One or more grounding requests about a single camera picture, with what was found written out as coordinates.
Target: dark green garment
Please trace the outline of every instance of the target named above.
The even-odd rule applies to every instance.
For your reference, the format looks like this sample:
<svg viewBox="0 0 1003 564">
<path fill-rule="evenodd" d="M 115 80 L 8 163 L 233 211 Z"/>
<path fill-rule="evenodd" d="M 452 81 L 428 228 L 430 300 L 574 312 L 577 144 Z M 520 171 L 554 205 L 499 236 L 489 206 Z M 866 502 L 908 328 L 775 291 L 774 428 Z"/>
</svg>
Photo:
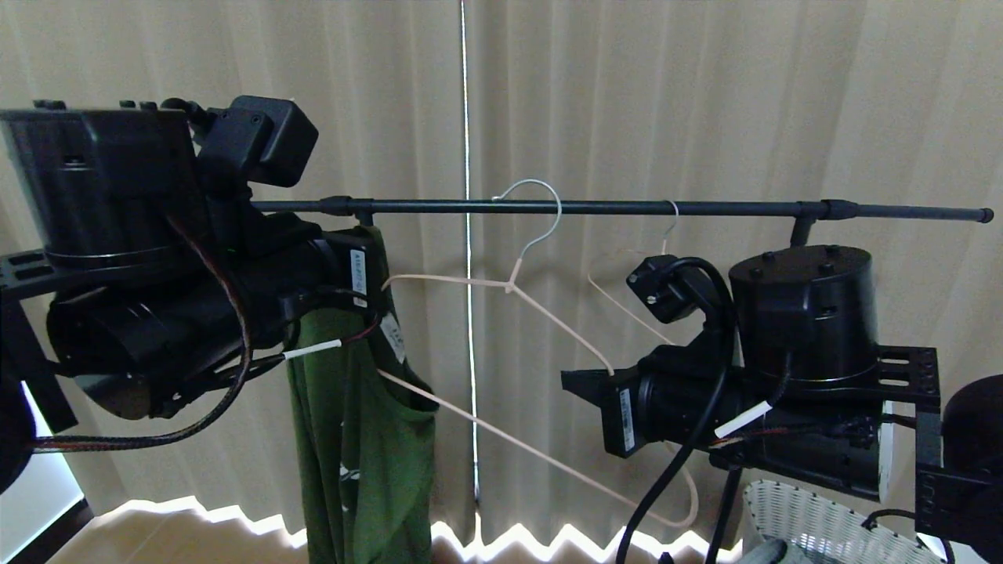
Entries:
<svg viewBox="0 0 1003 564">
<path fill-rule="evenodd" d="M 385 279 L 385 256 L 381 262 Z M 297 346 L 364 328 L 361 315 L 315 311 L 302 319 Z M 364 341 L 289 362 L 311 564 L 431 560 L 437 405 L 386 380 L 377 367 L 429 389 L 406 359 L 398 362 L 381 328 Z"/>
</svg>

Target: basket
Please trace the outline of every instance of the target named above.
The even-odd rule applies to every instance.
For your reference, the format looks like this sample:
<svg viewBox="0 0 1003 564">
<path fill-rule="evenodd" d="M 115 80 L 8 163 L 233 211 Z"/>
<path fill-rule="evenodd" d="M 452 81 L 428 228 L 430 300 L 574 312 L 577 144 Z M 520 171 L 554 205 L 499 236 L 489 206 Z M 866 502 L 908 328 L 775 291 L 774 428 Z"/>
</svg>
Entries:
<svg viewBox="0 0 1003 564">
<path fill-rule="evenodd" d="M 861 527 L 866 516 L 817 494 L 770 480 L 749 484 L 743 494 L 745 550 L 765 540 L 790 541 L 814 564 L 938 564 L 918 542 L 880 524 Z"/>
</svg>

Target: metal hook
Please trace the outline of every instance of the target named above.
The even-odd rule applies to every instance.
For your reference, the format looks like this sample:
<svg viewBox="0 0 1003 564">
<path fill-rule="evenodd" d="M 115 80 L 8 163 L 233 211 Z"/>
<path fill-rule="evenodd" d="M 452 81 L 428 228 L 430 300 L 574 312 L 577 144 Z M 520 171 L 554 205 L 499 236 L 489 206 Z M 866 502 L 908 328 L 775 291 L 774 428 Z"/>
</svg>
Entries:
<svg viewBox="0 0 1003 564">
<path fill-rule="evenodd" d="M 669 204 L 672 204 L 672 209 L 676 211 L 676 215 L 672 217 L 673 218 L 672 219 L 672 225 L 670 225 L 669 229 L 666 229 L 665 230 L 665 234 L 662 235 L 662 254 L 663 255 L 665 254 L 665 252 L 669 248 L 669 234 L 672 233 L 672 230 L 676 228 L 676 224 L 679 223 L 679 206 L 676 206 L 676 203 L 673 202 L 672 200 L 666 200 L 666 202 L 668 202 Z"/>
<path fill-rule="evenodd" d="M 563 208 L 562 208 L 562 205 L 561 205 L 561 197 L 558 196 L 558 191 L 554 190 L 553 186 L 547 184 L 544 181 L 537 180 L 537 179 L 526 179 L 526 180 L 519 181 L 518 183 L 510 186 L 509 190 L 503 192 L 500 196 L 494 196 L 494 197 L 492 197 L 491 198 L 491 202 L 497 202 L 498 200 L 505 200 L 506 197 L 509 196 L 509 194 L 512 193 L 513 190 L 516 190 L 517 188 L 519 188 L 520 186 L 523 186 L 524 184 L 539 184 L 540 186 L 542 186 L 542 187 L 546 188 L 547 190 L 549 190 L 551 192 L 551 194 L 554 195 L 554 202 L 558 205 L 558 215 L 557 215 L 557 218 L 554 220 L 554 225 L 552 225 L 551 228 L 549 230 L 547 230 L 547 233 L 541 235 L 540 237 L 534 239 L 533 241 L 530 241 L 529 243 L 526 244 L 526 247 L 523 247 L 523 252 L 519 254 L 519 260 L 520 261 L 522 261 L 523 257 L 526 256 L 526 252 L 530 250 L 530 247 L 536 245 L 537 243 L 540 243 L 544 239 L 547 239 L 548 237 L 551 236 L 552 233 L 554 233 L 554 230 L 556 230 L 558 228 L 558 224 L 561 223 L 561 215 L 563 214 Z"/>
</svg>

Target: barcode sticker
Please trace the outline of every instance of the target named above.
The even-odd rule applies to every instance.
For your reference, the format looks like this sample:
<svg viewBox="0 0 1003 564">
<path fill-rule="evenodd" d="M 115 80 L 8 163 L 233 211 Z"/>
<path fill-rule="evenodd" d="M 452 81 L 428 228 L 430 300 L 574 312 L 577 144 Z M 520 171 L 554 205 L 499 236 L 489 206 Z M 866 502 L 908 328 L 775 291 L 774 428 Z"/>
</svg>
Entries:
<svg viewBox="0 0 1003 564">
<path fill-rule="evenodd" d="M 352 290 L 366 295 L 366 252 L 358 249 L 348 251 L 352 261 Z M 353 298 L 352 302 L 359 307 L 366 307 L 366 300 Z"/>
<path fill-rule="evenodd" d="M 630 410 L 630 389 L 620 390 L 620 418 L 624 424 L 624 452 L 629 453 L 634 450 L 634 416 Z"/>
<path fill-rule="evenodd" d="M 392 313 L 387 313 L 386 317 L 380 321 L 379 328 L 383 330 L 386 342 L 390 343 L 390 348 L 393 349 L 393 354 L 397 357 L 397 362 L 403 363 L 407 355 L 404 353 L 404 335 L 400 332 L 400 325 L 397 324 L 397 318 Z"/>
</svg>

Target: beige curtain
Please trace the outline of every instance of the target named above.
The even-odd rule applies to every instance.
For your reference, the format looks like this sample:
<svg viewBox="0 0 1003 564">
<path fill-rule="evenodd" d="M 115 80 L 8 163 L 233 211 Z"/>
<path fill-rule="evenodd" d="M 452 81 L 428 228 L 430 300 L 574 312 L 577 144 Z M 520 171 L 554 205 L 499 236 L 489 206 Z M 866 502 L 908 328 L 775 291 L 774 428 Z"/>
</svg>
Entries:
<svg viewBox="0 0 1003 564">
<path fill-rule="evenodd" d="M 1003 208 L 1003 4 L 999 2 L 467 2 L 471 192 L 551 182 L 565 199 L 795 201 Z M 539 188 L 525 198 L 544 199 Z M 474 217 L 475 274 L 506 276 L 549 217 Z M 940 349 L 949 397 L 1003 370 L 1003 228 L 858 219 L 812 243 L 875 257 L 881 341 Z M 585 282 L 618 248 L 657 251 L 667 219 L 566 217 L 527 256 L 522 287 L 619 366 L 658 339 Z M 714 262 L 786 246 L 790 220 L 683 218 L 669 248 Z M 623 284 L 633 256 L 595 273 Z M 537 311 L 473 291 L 477 407 L 487 420 L 640 499 L 668 463 L 603 451 L 597 408 L 561 390 L 560 370 L 598 361 Z M 669 327 L 686 341 L 701 319 Z M 912 507 L 911 433 L 899 439 L 888 505 Z M 478 434 L 484 542 L 523 523 L 547 544 L 572 523 L 600 546 L 631 509 Z M 708 537 L 723 473 L 688 465 Z M 867 504 L 850 501 L 856 507 Z M 686 489 L 656 505 L 681 519 Z M 663 542 L 680 531 L 648 521 Z"/>
<path fill-rule="evenodd" d="M 179 95 L 226 107 L 253 93 L 294 97 L 320 129 L 300 184 L 256 187 L 260 199 L 335 194 L 462 198 L 463 121 L 455 2 L 4 2 L 0 106 L 61 98 L 70 106 Z M 17 180 L 0 162 L 0 252 L 39 241 Z M 310 217 L 326 228 L 351 225 Z M 464 271 L 460 217 L 382 218 L 400 271 Z M 469 406 L 465 293 L 394 289 L 409 358 L 436 392 Z M 42 304 L 33 304 L 38 321 Z M 65 386 L 79 431 L 138 435 L 179 429 L 219 400 L 210 394 L 173 420 L 126 422 Z M 87 499 L 107 511 L 133 498 L 195 494 L 208 508 L 240 504 L 251 519 L 281 513 L 303 526 L 285 368 L 251 382 L 205 433 L 172 447 L 68 457 Z M 433 520 L 468 538 L 473 524 L 470 428 L 440 417 Z"/>
</svg>

